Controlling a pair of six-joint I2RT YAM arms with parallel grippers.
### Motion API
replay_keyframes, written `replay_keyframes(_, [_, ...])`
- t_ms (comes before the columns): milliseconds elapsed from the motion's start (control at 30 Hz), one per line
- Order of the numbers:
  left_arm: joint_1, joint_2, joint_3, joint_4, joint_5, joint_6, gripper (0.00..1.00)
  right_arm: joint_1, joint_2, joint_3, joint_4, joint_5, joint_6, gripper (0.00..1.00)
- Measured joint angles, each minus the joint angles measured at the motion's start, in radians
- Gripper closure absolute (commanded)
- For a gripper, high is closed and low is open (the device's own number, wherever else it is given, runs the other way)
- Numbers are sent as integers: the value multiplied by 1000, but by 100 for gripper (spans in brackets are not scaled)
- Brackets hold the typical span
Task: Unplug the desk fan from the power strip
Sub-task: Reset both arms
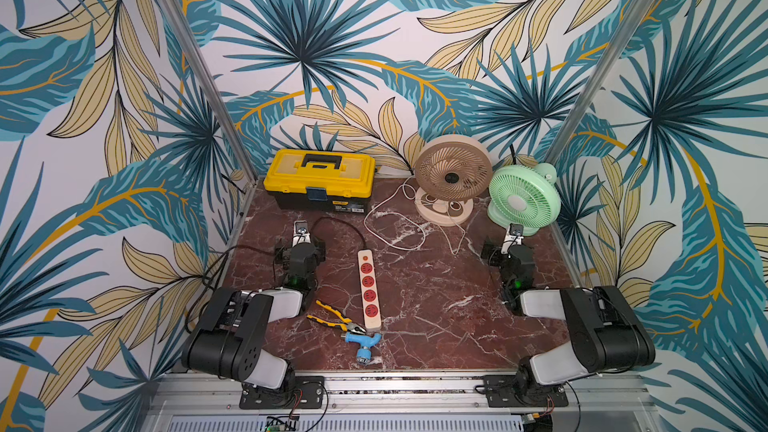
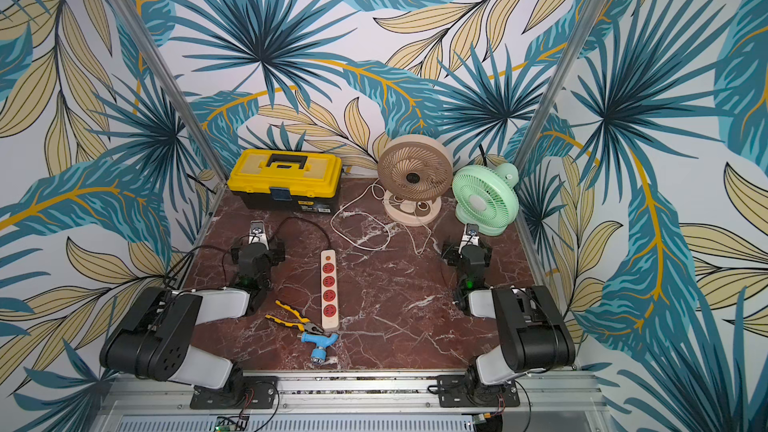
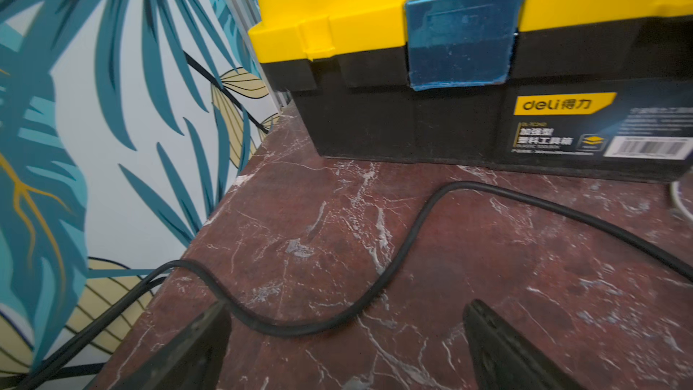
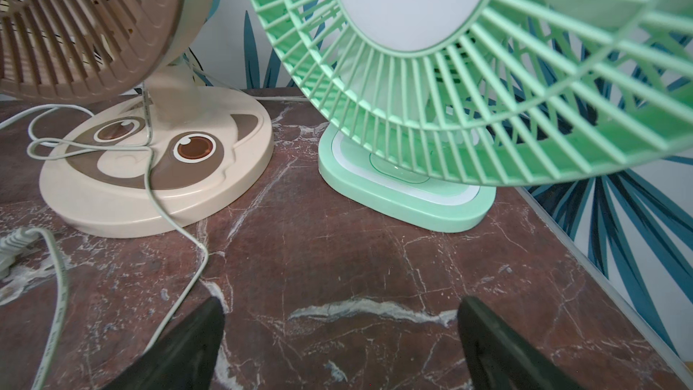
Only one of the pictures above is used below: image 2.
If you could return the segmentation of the beige power strip red sockets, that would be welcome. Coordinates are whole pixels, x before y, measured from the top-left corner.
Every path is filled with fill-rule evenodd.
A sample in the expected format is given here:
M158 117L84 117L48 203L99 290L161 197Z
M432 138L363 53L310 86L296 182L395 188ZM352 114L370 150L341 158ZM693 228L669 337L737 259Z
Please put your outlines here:
M338 302L338 267L336 252L332 249L321 253L321 327L326 332L336 332L340 326Z

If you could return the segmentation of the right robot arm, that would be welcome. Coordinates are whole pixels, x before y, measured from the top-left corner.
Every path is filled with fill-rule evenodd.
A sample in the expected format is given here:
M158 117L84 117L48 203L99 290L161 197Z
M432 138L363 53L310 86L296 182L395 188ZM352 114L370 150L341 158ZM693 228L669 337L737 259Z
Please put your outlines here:
M516 379L574 364L574 341L550 290L545 286L491 287L485 273L492 248L479 227L464 227L462 238L443 244L441 257L457 272L453 302L465 315L492 319L499 345L470 361L461 375L438 378L437 393L445 407L485 405L514 396Z

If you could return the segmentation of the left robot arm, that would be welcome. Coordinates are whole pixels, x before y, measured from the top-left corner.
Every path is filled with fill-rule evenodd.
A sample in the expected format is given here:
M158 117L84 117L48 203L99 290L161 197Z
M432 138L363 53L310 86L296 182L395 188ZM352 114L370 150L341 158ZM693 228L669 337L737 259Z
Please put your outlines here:
M284 243L268 238L263 223L252 222L247 242L237 253L231 286L144 290L107 338L100 364L158 382L210 391L233 388L242 373L233 361L194 347L194 330L201 324L255 314L272 288L272 268L284 260Z

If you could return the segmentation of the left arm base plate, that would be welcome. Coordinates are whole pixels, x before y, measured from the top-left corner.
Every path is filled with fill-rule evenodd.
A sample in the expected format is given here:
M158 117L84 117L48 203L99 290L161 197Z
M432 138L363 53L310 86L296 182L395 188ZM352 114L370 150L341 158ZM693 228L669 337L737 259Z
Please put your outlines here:
M267 410L274 407L277 376L243 376L231 379L222 389L193 388L192 410Z

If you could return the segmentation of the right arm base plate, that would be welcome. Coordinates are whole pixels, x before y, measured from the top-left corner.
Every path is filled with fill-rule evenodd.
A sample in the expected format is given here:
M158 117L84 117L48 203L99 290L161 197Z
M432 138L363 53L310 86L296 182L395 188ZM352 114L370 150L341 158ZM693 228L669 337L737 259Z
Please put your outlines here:
M438 397L442 408L494 408L517 407L520 398L509 384L484 385L468 375L439 375L427 390Z

